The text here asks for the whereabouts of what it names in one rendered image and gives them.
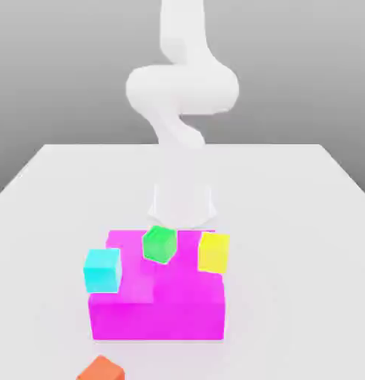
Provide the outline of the small cyan cube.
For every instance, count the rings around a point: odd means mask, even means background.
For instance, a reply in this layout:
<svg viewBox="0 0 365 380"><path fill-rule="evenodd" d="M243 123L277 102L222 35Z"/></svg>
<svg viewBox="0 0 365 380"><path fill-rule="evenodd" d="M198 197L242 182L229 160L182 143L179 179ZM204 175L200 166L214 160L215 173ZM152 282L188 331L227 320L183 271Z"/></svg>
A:
<svg viewBox="0 0 365 380"><path fill-rule="evenodd" d="M90 249L83 273L88 294L117 293L122 280L120 249Z"/></svg>

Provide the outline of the large magenta box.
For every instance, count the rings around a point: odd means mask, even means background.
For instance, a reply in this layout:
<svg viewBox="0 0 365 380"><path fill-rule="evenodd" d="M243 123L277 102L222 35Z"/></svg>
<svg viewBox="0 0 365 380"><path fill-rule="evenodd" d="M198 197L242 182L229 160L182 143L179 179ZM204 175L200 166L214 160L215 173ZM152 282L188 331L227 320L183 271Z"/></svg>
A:
<svg viewBox="0 0 365 380"><path fill-rule="evenodd" d="M142 256L144 229L111 230L106 246L119 249L122 281L116 293L88 299L96 340L215 340L224 336L223 277L198 269L200 230L180 230L167 264Z"/></svg>

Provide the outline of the small green cube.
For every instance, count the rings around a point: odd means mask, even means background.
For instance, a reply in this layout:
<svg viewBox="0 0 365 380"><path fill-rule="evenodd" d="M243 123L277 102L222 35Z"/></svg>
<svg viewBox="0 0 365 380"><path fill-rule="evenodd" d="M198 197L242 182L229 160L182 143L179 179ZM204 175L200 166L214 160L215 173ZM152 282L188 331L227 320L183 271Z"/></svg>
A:
<svg viewBox="0 0 365 380"><path fill-rule="evenodd" d="M144 259L167 264L177 252L177 231L152 226L142 237Z"/></svg>

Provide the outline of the small orange cube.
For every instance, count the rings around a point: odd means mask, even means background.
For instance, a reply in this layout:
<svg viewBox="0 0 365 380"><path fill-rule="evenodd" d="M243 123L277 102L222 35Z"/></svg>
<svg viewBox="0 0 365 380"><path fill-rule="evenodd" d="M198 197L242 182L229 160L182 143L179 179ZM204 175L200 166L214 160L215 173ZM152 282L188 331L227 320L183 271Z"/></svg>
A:
<svg viewBox="0 0 365 380"><path fill-rule="evenodd" d="M125 371L104 356L97 356L76 380L125 380Z"/></svg>

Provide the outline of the small yellow cube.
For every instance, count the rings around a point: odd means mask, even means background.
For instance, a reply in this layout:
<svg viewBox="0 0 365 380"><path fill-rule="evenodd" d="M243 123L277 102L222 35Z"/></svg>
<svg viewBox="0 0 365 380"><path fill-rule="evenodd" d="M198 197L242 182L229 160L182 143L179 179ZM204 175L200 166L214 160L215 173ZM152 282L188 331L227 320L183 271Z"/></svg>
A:
<svg viewBox="0 0 365 380"><path fill-rule="evenodd" d="M198 247L198 269L201 272L225 274L229 244L230 235L203 232Z"/></svg>

